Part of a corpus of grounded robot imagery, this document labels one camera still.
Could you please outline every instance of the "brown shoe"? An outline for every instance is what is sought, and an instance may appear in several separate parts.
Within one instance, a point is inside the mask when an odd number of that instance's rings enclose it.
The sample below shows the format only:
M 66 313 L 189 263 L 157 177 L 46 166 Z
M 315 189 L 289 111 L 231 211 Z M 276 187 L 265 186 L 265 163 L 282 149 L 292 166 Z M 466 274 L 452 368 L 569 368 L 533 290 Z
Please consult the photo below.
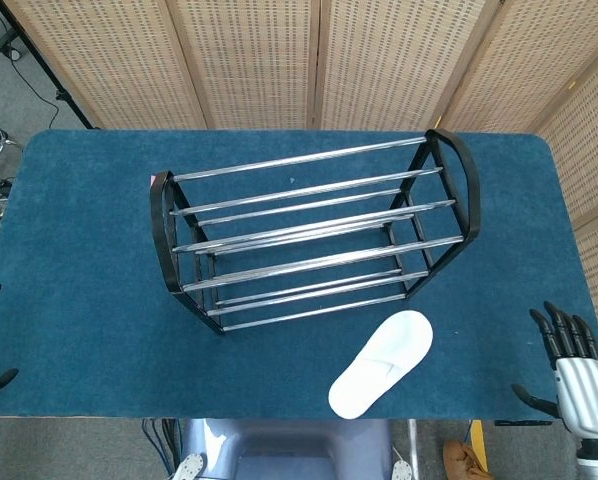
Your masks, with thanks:
M 443 466 L 448 480 L 494 480 L 479 463 L 475 451 L 457 440 L 448 440 L 443 446 Z

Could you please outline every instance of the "blue carpet surface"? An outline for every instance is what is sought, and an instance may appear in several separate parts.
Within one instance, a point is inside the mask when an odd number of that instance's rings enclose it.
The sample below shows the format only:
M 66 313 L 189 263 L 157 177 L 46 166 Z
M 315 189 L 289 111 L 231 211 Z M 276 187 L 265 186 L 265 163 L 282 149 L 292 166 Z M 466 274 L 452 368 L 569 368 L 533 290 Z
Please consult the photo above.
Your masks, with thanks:
M 0 232 L 0 373 L 20 369 L 0 392 L 0 415 L 332 417 L 332 382 L 386 317 L 409 307 L 430 319 L 432 348 L 367 417 L 543 418 L 510 389 L 521 383 L 537 396 L 555 396 L 528 309 L 550 300 L 587 318 L 597 334 L 598 327 L 554 162 L 538 137 L 460 135 L 480 174 L 481 233 L 409 302 L 221 337 L 165 288 L 150 231 L 151 175 L 409 136 L 414 134 L 37 135 L 26 148 Z M 186 194 L 207 203 L 395 172 L 407 168 L 413 153 L 414 147 L 349 157 L 337 169 L 329 161 L 298 165 L 270 170 L 263 179 L 249 176 L 254 173 L 216 177 Z M 389 199 L 381 201 L 389 205 Z M 360 207 L 351 208 L 354 213 Z M 303 215 L 321 219 L 317 210 Z M 284 220 L 266 221 L 274 227 Z M 433 222 L 431 235 L 438 225 Z M 217 226 L 209 236 L 234 233 L 230 228 Z M 348 240 L 338 238 L 336 245 L 345 247 Z M 332 245 L 319 248 L 327 252 Z M 243 264 L 254 258 L 244 256 Z M 315 278 L 329 279 L 323 272 Z M 248 286 L 242 289 L 247 293 Z

